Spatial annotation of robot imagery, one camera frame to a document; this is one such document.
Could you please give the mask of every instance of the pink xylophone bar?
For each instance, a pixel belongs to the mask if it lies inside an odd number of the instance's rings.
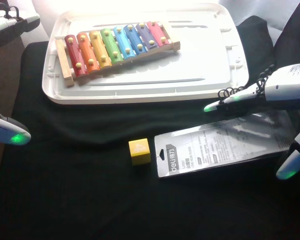
[[[98,73],[167,50],[180,50],[180,41],[168,22],[149,21],[136,26],[128,24],[114,29],[104,28],[89,35],[79,33],[77,39],[74,35],[67,35],[64,40],[66,46],[62,39],[56,39],[55,45],[67,87],[74,85],[76,77]]]

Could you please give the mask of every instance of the rainbow xylophone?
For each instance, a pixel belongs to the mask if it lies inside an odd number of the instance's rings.
[[[140,22],[101,31],[81,32],[56,39],[65,85],[74,85],[74,78],[136,61],[167,50],[180,49],[180,41],[173,35],[168,22]],[[67,53],[73,69],[68,63]]]

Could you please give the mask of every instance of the yellow block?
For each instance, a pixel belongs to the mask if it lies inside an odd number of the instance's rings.
[[[151,162],[149,144],[146,138],[130,141],[129,148],[133,166]]]

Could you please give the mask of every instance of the white curtain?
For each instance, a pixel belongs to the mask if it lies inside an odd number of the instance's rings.
[[[175,5],[177,1],[152,0],[151,5],[140,0],[8,0],[8,2],[20,10],[35,11],[40,15],[40,26],[21,36],[23,44],[27,46],[29,43],[47,41],[58,16],[69,10],[106,12],[109,8],[122,10],[131,4],[147,9],[150,6],[164,9]],[[253,15],[265,19],[272,41],[275,43],[300,0],[188,0],[187,4],[203,2],[214,2],[225,6],[236,25]]]

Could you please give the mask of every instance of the black cloth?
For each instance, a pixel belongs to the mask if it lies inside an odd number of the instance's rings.
[[[238,30],[259,73],[274,49],[254,21]],[[214,99],[58,105],[42,91],[46,49],[34,43],[22,56],[12,117],[32,140],[5,147],[0,239],[300,239],[300,174],[278,181],[275,158],[170,179],[158,179],[153,155],[132,168],[128,141],[148,138],[153,151],[155,135],[222,120],[202,113]]]

